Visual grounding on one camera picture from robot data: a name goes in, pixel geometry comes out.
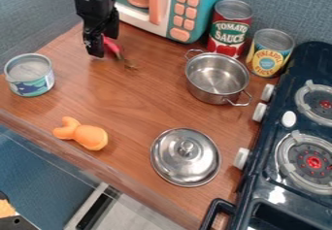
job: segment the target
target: stove burner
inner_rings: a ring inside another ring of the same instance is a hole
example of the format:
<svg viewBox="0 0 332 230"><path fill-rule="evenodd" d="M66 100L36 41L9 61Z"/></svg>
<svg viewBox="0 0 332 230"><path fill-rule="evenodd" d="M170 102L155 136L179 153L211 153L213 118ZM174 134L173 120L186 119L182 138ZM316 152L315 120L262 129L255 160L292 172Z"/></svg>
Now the stove burner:
<svg viewBox="0 0 332 230"><path fill-rule="evenodd" d="M328 100L320 101L319 104L325 110L332 109L332 103Z"/></svg>
<svg viewBox="0 0 332 230"><path fill-rule="evenodd" d="M314 169L319 169L321 167L321 160L317 156L308 157L307 163L310 167L312 167Z"/></svg>
<svg viewBox="0 0 332 230"><path fill-rule="evenodd" d="M299 112L318 124L332 126L332 87L306 81L295 94Z"/></svg>
<svg viewBox="0 0 332 230"><path fill-rule="evenodd" d="M281 173L317 194L332 195L332 144L293 131L277 146Z"/></svg>

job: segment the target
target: black stovetop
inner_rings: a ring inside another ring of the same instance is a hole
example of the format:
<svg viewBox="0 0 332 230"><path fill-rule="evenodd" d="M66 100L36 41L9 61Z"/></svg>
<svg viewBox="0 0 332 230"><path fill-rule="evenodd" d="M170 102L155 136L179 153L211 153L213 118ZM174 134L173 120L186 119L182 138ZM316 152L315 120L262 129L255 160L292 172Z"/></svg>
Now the black stovetop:
<svg viewBox="0 0 332 230"><path fill-rule="evenodd" d="M287 111L296 115L292 127L282 124ZM309 42L293 53L268 105L237 206L214 200L201 229L217 211L231 214L231 230L332 229L331 164L332 46Z"/></svg>

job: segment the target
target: tomato sauce can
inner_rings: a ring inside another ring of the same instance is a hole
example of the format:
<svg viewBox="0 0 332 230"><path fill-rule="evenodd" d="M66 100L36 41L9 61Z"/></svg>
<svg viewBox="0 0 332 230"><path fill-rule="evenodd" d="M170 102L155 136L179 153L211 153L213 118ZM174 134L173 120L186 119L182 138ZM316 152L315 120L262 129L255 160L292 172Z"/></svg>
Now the tomato sauce can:
<svg viewBox="0 0 332 230"><path fill-rule="evenodd" d="M239 57L252 22L252 9L240 0L222 0L215 4L208 51Z"/></svg>
<svg viewBox="0 0 332 230"><path fill-rule="evenodd" d="M294 46L294 40L288 34L277 29L261 29L254 34L247 66L259 77L278 77Z"/></svg>

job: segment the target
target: pot lid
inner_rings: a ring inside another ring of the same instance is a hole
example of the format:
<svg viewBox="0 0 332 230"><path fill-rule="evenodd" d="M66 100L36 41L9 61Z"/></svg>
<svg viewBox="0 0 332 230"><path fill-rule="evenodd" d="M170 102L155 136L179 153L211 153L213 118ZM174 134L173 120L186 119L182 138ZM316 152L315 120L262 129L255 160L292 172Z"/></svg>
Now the pot lid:
<svg viewBox="0 0 332 230"><path fill-rule="evenodd" d="M221 164L216 144L203 133L187 128L162 133L151 146L150 158L163 179L185 187L211 181Z"/></svg>

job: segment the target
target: white knob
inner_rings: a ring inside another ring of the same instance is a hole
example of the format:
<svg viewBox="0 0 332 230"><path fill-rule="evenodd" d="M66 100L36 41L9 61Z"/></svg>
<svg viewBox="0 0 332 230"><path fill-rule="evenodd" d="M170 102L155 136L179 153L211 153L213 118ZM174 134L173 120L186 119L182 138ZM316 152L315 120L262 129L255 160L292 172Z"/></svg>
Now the white knob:
<svg viewBox="0 0 332 230"><path fill-rule="evenodd" d="M286 111L282 116L282 125L292 127L296 123L296 114L293 111Z"/></svg>
<svg viewBox="0 0 332 230"><path fill-rule="evenodd" d="M260 96L260 99L264 102L269 102L274 90L275 90L274 85L266 84L263 89L262 95Z"/></svg>
<svg viewBox="0 0 332 230"><path fill-rule="evenodd" d="M265 115L267 106L264 103L258 103L256 106L256 109L254 110L252 120L260 122L263 119L263 116Z"/></svg>
<svg viewBox="0 0 332 230"><path fill-rule="evenodd" d="M250 151L247 148L239 148L238 153L234 159L233 165L240 170L243 170L248 160Z"/></svg>

